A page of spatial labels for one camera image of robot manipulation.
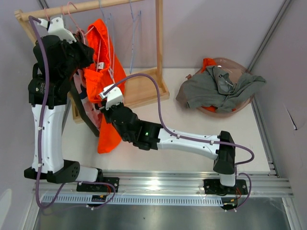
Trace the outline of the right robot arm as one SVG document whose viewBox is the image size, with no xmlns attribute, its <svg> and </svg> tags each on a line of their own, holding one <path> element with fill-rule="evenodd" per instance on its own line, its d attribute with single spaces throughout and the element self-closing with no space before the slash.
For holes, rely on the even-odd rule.
<svg viewBox="0 0 307 230">
<path fill-rule="evenodd" d="M 213 160 L 213 171 L 220 176 L 219 188 L 230 193 L 236 188 L 236 148 L 229 132 L 199 136 L 191 133 L 168 132 L 159 123 L 140 120 L 123 103 L 100 108 L 106 122 L 111 124 L 121 139 L 141 150 L 179 150 L 198 154 Z"/>
</svg>

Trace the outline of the grey shorts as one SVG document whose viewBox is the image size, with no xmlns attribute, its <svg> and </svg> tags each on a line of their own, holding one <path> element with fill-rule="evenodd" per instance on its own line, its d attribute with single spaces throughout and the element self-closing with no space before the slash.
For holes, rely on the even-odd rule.
<svg viewBox="0 0 307 230">
<path fill-rule="evenodd" d="M 262 76 L 243 73 L 237 82 L 230 79 L 227 71 L 218 66 L 207 66 L 184 81 L 176 100 L 184 107 L 196 109 L 214 107 L 218 114 L 233 112 L 237 106 L 258 92 L 266 80 Z"/>
</svg>

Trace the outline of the dark olive shorts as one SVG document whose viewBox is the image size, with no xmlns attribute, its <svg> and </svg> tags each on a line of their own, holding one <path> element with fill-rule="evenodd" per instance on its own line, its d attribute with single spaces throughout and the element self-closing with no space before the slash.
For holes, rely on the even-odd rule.
<svg viewBox="0 0 307 230">
<path fill-rule="evenodd" d="M 98 128 L 94 125 L 94 123 L 91 121 L 91 119 L 86 114 L 86 111 L 84 109 L 83 103 L 82 103 L 81 98 L 80 98 L 80 95 L 79 95 L 77 88 L 75 86 L 74 80 L 71 80 L 70 83 L 71 83 L 70 93 L 72 95 L 73 101 L 76 105 L 76 108 L 78 110 L 80 117 L 87 124 L 87 126 L 90 128 L 90 130 L 93 132 L 93 134 L 96 137 L 99 137 Z"/>
</svg>

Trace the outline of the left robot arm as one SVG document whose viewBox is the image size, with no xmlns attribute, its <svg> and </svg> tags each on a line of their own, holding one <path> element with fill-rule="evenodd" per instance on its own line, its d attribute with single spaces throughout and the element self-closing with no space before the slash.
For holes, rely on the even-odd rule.
<svg viewBox="0 0 307 230">
<path fill-rule="evenodd" d="M 37 63 L 28 92 L 35 121 L 35 152 L 24 177 L 55 184 L 87 182 L 98 192 L 104 187 L 102 170 L 65 160 L 62 154 L 62 122 L 71 79 L 77 70 L 93 63 L 94 50 L 79 41 L 69 43 L 47 35 L 36 41 L 33 53 Z"/>
</svg>

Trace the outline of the pink patterned shorts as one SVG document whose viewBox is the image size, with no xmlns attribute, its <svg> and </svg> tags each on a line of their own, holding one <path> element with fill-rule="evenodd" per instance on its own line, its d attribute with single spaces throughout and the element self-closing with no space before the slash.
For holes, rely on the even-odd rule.
<svg viewBox="0 0 307 230">
<path fill-rule="evenodd" d="M 91 120 L 94 126 L 100 130 L 101 122 L 102 122 L 102 115 L 100 112 L 95 108 L 94 104 L 91 103 L 87 96 L 87 89 L 86 89 L 86 82 L 85 77 L 82 70 L 77 70 L 77 73 L 73 76 L 74 84 L 78 95 L 81 99 L 81 103 L 85 110 L 87 117 Z"/>
</svg>

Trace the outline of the blue wire hanger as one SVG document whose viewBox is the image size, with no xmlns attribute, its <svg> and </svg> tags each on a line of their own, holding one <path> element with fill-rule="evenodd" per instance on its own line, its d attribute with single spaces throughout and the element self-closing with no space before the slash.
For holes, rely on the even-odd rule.
<svg viewBox="0 0 307 230">
<path fill-rule="evenodd" d="M 131 19 L 132 19 L 131 57 L 130 57 L 130 66 L 129 66 L 129 73 L 131 74 L 133 71 L 134 60 L 135 60 L 135 42 L 136 42 L 137 21 L 140 19 L 142 12 L 138 11 L 137 14 L 133 12 L 132 0 L 129 1 L 129 6 L 130 6 Z"/>
<path fill-rule="evenodd" d="M 112 43 L 113 46 L 115 46 L 115 28 L 114 28 L 113 16 L 111 13 L 104 13 L 102 1 L 98 0 L 98 2 L 99 2 L 99 9 L 102 14 L 103 22 L 107 28 L 108 40 L 110 43 Z"/>
</svg>

